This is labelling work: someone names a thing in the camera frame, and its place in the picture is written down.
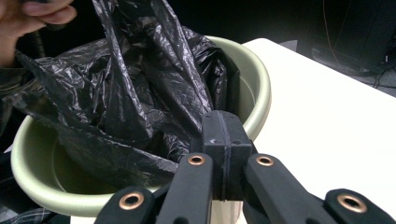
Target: black cable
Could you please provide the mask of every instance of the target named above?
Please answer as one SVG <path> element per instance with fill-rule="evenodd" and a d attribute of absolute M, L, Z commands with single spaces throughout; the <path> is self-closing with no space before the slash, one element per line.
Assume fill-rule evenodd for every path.
<path fill-rule="evenodd" d="M 364 81 L 361 81 L 361 83 L 366 84 L 366 85 L 368 85 L 368 86 L 371 86 L 371 85 L 372 85 L 372 83 L 364 82 Z M 378 87 L 396 89 L 396 86 L 388 86 L 388 85 L 378 85 L 378 86 L 376 87 L 376 89 L 377 89 Z"/>
<path fill-rule="evenodd" d="M 378 77 L 378 75 L 375 76 L 375 83 L 373 85 L 373 88 L 377 89 L 381 85 L 380 79 L 382 76 L 384 76 L 384 74 L 385 74 L 385 72 L 381 73 L 381 75 L 379 75 L 379 77 Z"/>
<path fill-rule="evenodd" d="M 44 50 L 43 40 L 41 39 L 41 35 L 38 31 L 32 32 L 33 41 L 35 42 L 35 47 L 37 49 L 38 57 L 45 58 L 46 51 Z"/>

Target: cable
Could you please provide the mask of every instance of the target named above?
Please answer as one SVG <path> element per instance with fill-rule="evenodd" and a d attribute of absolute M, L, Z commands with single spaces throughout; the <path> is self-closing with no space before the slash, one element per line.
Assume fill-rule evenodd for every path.
<path fill-rule="evenodd" d="M 372 85 L 372 83 L 364 82 L 364 81 L 361 81 L 361 83 L 366 84 L 367 86 L 371 86 Z M 376 88 L 378 88 L 378 87 L 396 89 L 396 86 L 388 86 L 388 85 L 377 85 Z"/>
<path fill-rule="evenodd" d="M 381 79 L 382 76 L 384 76 L 384 74 L 385 72 L 381 73 L 379 76 L 378 75 L 375 76 L 375 82 L 373 88 L 377 89 L 381 85 L 381 82 L 379 80 Z"/>
<path fill-rule="evenodd" d="M 337 62 L 340 71 L 342 71 L 341 64 L 340 64 L 340 62 L 338 62 L 338 59 L 335 56 L 334 50 L 332 49 L 332 42 L 330 41 L 329 29 L 327 27 L 326 10 L 325 10 L 324 3 L 325 3 L 325 0 L 323 0 L 323 19 L 324 19 L 324 27 L 326 29 L 327 42 L 329 43 L 329 48 L 330 48 L 330 51 L 332 52 L 332 56 L 334 57 L 335 61 Z"/>
<path fill-rule="evenodd" d="M 32 32 L 33 41 L 35 42 L 35 47 L 37 49 L 38 57 L 45 58 L 46 51 L 44 49 L 43 40 L 41 39 L 41 35 L 38 31 Z"/>

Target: human hand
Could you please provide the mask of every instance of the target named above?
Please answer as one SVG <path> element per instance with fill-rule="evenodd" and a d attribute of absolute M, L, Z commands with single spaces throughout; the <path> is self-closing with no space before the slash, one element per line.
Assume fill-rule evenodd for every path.
<path fill-rule="evenodd" d="M 0 67 L 11 66 L 19 37 L 48 24 L 65 24 L 77 12 L 69 6 L 73 0 L 51 0 L 37 3 L 20 0 L 0 0 Z"/>

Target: finger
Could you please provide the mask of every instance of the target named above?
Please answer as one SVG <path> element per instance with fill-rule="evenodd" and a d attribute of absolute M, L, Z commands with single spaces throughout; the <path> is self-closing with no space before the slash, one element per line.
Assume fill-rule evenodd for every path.
<path fill-rule="evenodd" d="M 69 6 L 73 0 L 50 0 L 48 3 L 27 1 L 22 4 L 22 11 L 29 16 L 45 16 Z"/>
<path fill-rule="evenodd" d="M 43 21 L 33 17 L 20 17 L 17 20 L 8 21 L 7 24 L 0 25 L 0 36 L 21 37 L 45 27 Z"/>
<path fill-rule="evenodd" d="M 59 11 L 49 15 L 38 17 L 41 21 L 50 24 L 65 24 L 73 20 L 77 16 L 77 12 L 73 7 L 64 7 Z"/>

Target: floor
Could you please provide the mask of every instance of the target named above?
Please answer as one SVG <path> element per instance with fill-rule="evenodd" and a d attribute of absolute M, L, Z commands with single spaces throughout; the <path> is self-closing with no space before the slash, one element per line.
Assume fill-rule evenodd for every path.
<path fill-rule="evenodd" d="M 296 51 L 297 41 L 291 40 L 287 42 L 280 43 L 283 47 Z M 376 74 L 368 77 L 351 76 L 368 86 L 371 86 L 379 91 L 382 91 L 388 95 L 396 97 L 396 68 L 393 67 L 386 71 L 384 74 Z"/>

